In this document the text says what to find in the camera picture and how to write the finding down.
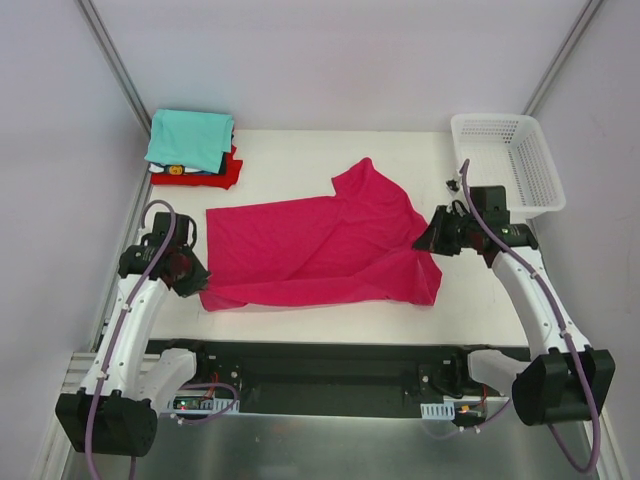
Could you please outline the crimson pink t shirt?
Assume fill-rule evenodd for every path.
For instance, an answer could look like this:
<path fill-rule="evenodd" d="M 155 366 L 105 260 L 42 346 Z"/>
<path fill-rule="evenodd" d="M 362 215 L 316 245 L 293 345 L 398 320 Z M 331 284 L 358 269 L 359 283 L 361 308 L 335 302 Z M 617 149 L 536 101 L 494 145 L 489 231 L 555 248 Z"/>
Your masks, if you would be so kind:
<path fill-rule="evenodd" d="M 207 210 L 203 308 L 434 305 L 442 273 L 413 247 L 427 223 L 407 193 L 369 158 L 332 185 L 331 196 Z"/>

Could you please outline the white plastic basket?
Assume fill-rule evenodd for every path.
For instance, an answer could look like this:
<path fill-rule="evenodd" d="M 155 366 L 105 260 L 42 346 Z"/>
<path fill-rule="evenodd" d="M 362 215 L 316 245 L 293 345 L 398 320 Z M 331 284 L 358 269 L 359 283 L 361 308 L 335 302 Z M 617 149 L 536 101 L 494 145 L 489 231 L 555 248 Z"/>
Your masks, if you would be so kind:
<path fill-rule="evenodd" d="M 535 118 L 496 113 L 456 114 L 450 126 L 456 168 L 470 162 L 470 185 L 504 186 L 507 208 L 524 219 L 565 207 L 555 162 Z"/>

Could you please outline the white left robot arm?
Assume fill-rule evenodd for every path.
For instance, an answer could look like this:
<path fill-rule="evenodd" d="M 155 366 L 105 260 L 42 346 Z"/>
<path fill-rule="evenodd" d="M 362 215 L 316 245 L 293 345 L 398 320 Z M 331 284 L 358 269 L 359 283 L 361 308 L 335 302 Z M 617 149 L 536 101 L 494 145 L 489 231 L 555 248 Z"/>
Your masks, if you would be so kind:
<path fill-rule="evenodd" d="M 209 272 L 193 249 L 195 221 L 158 212 L 150 232 L 121 255 L 117 296 L 99 350 L 74 393 L 59 396 L 55 414 L 80 453 L 145 456 L 158 418 L 178 390 L 204 387 L 211 365 L 201 341 L 172 340 L 147 373 L 142 361 L 169 293 L 203 291 Z"/>

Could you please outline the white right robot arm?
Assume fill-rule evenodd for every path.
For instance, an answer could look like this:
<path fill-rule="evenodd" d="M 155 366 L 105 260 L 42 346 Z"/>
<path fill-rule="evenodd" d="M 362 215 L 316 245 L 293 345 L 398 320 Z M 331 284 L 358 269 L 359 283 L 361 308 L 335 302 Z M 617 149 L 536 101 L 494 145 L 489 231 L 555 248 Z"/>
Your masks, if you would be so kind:
<path fill-rule="evenodd" d="M 615 372 L 612 355 L 594 348 L 570 319 L 533 232 L 510 218 L 505 188 L 473 187 L 470 198 L 472 207 L 460 200 L 437 206 L 413 247 L 449 257 L 472 249 L 482 256 L 515 308 L 530 358 L 465 347 L 463 362 L 450 369 L 452 387 L 469 395 L 485 384 L 507 395 L 528 426 L 595 420 Z"/>

